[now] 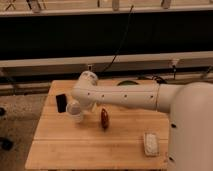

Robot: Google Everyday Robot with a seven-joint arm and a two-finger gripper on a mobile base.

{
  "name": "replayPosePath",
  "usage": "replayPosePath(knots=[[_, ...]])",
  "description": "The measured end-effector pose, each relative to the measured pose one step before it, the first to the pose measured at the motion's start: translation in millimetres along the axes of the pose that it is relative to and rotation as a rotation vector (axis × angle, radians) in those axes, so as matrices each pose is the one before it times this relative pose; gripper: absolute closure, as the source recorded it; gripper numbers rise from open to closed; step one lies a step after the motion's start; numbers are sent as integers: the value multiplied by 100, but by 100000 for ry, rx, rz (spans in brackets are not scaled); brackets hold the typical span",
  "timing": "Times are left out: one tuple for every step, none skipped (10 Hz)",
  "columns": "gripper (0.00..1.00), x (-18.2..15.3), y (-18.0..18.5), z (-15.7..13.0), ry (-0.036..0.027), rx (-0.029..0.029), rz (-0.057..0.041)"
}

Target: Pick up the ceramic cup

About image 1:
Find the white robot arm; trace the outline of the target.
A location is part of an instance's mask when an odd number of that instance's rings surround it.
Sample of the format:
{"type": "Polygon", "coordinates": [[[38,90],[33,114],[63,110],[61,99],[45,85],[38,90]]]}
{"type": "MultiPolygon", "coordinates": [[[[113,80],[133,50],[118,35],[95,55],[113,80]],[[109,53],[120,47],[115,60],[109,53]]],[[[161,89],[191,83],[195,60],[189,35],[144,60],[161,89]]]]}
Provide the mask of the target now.
{"type": "Polygon", "coordinates": [[[82,109],[95,103],[155,110],[169,115],[167,171],[213,171],[213,84],[100,86],[81,73],[71,96],[82,109]]]}

